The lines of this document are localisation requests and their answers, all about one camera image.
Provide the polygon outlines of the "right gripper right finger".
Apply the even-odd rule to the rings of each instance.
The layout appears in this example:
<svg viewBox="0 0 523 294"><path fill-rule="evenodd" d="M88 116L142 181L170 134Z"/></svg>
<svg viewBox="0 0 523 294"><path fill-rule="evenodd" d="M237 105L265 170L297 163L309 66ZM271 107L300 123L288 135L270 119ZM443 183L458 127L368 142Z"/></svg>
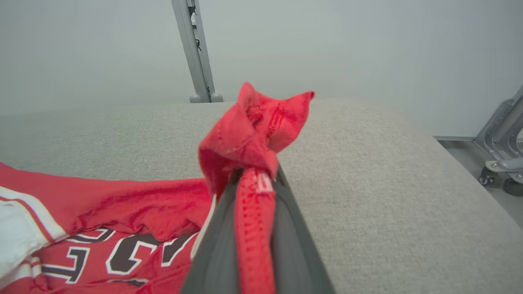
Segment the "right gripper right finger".
<svg viewBox="0 0 523 294"><path fill-rule="evenodd" d="M271 251L277 294L335 294L319 251L279 167Z"/></svg>

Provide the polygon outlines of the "grey partition post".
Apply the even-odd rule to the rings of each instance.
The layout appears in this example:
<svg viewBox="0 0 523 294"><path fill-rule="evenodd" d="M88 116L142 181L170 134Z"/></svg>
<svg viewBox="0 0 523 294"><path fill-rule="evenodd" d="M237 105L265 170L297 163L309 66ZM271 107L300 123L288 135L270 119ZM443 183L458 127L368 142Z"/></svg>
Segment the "grey partition post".
<svg viewBox="0 0 523 294"><path fill-rule="evenodd" d="M170 1L194 84L190 103L224 102L215 89L199 0Z"/></svg>

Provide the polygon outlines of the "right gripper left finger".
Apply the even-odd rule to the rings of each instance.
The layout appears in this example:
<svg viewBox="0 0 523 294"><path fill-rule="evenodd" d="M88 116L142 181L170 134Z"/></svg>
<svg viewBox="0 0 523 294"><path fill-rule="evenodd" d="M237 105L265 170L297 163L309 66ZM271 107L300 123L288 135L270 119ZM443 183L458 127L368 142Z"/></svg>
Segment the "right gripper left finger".
<svg viewBox="0 0 523 294"><path fill-rule="evenodd" d="M243 171L230 176L215 202L180 294L241 294L234 233L235 195Z"/></svg>

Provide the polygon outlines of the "grey metal frame with caster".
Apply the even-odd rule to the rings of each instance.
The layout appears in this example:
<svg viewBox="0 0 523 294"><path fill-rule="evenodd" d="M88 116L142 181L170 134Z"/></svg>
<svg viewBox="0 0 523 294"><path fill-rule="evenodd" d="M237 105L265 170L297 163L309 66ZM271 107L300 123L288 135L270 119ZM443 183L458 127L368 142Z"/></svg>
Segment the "grey metal frame with caster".
<svg viewBox="0 0 523 294"><path fill-rule="evenodd" d="M473 143L489 157L478 182L523 197L523 85L516 95L502 102Z"/></svg>

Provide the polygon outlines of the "red jersey with white stripes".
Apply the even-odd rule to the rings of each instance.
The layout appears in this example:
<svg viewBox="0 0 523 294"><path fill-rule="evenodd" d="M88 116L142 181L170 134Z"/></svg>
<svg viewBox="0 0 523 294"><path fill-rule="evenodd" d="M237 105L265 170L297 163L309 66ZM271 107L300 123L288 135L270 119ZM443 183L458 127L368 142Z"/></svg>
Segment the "red jersey with white stripes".
<svg viewBox="0 0 523 294"><path fill-rule="evenodd" d="M0 294L178 294L239 171L239 290L276 294L277 154L301 132L314 96L273 99L245 82L198 147L203 178L110 181L0 163Z"/></svg>

